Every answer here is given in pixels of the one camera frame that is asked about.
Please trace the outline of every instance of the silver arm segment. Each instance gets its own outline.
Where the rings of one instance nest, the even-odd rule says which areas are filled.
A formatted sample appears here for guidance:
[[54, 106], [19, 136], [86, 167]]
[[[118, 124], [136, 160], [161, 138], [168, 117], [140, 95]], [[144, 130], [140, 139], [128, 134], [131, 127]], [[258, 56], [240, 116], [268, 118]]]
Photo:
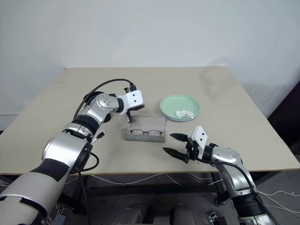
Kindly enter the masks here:
[[[207, 146], [207, 135], [201, 126], [193, 128], [187, 137], [191, 146], [195, 143], [199, 150], [199, 158], [212, 162], [227, 162], [237, 165], [249, 178], [254, 191], [255, 184], [249, 171], [243, 165], [240, 155], [228, 147]], [[244, 175], [236, 168], [229, 165], [211, 164], [216, 167], [223, 178], [227, 191], [239, 215], [238, 220], [242, 225], [274, 225], [269, 215], [262, 209], [254, 197]]]
[[0, 194], [0, 225], [30, 225], [50, 214], [69, 174], [84, 168], [91, 141], [110, 113], [143, 106], [140, 90], [123, 96], [97, 95], [61, 132], [49, 140], [42, 164], [17, 178]]

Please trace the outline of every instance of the mint green plate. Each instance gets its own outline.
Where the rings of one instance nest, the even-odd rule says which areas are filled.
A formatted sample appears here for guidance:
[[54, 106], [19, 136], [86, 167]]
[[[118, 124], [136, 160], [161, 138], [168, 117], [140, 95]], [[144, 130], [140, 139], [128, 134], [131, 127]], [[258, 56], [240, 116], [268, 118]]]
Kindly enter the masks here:
[[162, 114], [170, 120], [176, 122], [185, 122], [192, 120], [191, 118], [178, 118], [176, 111], [187, 110], [194, 113], [194, 118], [200, 112], [200, 105], [196, 99], [187, 95], [170, 95], [160, 102], [160, 110]]

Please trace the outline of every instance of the beige tabletop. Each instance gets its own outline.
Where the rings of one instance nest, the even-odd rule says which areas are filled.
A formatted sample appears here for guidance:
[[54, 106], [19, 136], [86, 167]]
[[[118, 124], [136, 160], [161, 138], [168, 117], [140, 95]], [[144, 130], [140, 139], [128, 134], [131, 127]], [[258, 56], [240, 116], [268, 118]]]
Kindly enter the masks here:
[[[168, 136], [188, 134], [201, 125], [208, 142], [238, 151], [250, 171], [299, 169], [300, 164], [286, 144], [257, 109], [251, 98], [225, 67], [173, 68], [72, 68], [62, 71], [51, 84], [0, 135], [0, 173], [20, 174], [41, 163], [45, 143], [72, 120], [83, 96], [98, 84], [113, 78], [133, 81], [143, 93], [145, 108], [133, 115], [162, 116], [159, 103], [173, 94], [194, 97], [201, 105], [198, 117], [189, 122], [166, 119], [165, 143], [125, 141], [125, 116], [114, 114], [101, 126], [106, 131], [94, 144], [100, 158], [91, 174], [212, 172], [213, 167], [190, 161], [185, 164], [162, 147], [185, 152], [185, 144]], [[124, 94], [126, 82], [101, 89]], [[93, 157], [87, 163], [95, 163]]]

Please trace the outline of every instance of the white tissue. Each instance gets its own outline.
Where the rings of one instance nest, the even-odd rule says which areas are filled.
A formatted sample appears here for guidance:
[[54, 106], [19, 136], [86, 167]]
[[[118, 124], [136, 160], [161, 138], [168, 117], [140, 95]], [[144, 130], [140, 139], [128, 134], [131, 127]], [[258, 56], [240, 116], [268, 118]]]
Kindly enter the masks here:
[[186, 111], [186, 110], [181, 110], [181, 111], [176, 111], [176, 116], [178, 118], [194, 118], [194, 114], [190, 111]]

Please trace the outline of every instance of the gray floor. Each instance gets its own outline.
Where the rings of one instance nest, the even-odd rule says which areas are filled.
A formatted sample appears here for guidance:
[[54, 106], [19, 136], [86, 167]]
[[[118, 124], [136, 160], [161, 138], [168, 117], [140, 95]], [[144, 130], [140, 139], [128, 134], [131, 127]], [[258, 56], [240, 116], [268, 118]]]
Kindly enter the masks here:
[[[196, 185], [196, 181], [191, 179], [186, 174], [169, 174], [175, 181], [184, 185]], [[199, 177], [205, 177], [205, 174], [197, 174]], [[107, 180], [115, 182], [131, 182], [148, 177], [149, 175], [111, 175], [102, 176]], [[272, 193], [277, 190], [284, 190], [286, 192], [300, 193], [299, 183], [300, 171], [284, 171], [267, 180], [257, 188], [259, 191], [265, 193]], [[115, 186], [94, 177], [89, 177], [91, 187]], [[166, 176], [159, 175], [149, 180], [142, 181], [140, 184], [169, 184], [172, 183]], [[76, 181], [65, 186], [64, 193], [71, 194], [76, 185]], [[210, 211], [217, 212], [220, 216], [225, 216], [227, 224], [238, 225], [237, 214], [233, 208], [231, 201], [226, 205], [216, 207], [213, 204], [214, 195], [211, 193], [193, 193], [193, 194], [168, 194], [168, 195], [131, 195], [131, 196], [110, 196], [89, 198], [89, 206], [93, 225], [110, 225], [119, 212], [132, 203], [146, 203], [153, 209], [158, 211], [166, 211], [181, 203], [186, 205], [191, 212], [193, 212], [198, 225], [208, 225], [207, 214]], [[277, 194], [272, 198], [280, 202], [283, 206], [294, 211], [300, 211], [300, 197], [292, 197], [286, 194]], [[262, 196], [265, 204], [276, 206], [271, 200]], [[296, 225], [300, 224], [300, 218], [282, 209], [271, 208], [269, 210], [273, 213], [275, 218], [281, 225]], [[56, 209], [53, 209], [51, 214], [55, 217]], [[84, 225], [87, 224], [85, 215], [73, 214], [70, 209], [64, 211], [67, 216], [66, 225]], [[169, 218], [157, 217], [155, 224], [166, 225], [169, 224]]]

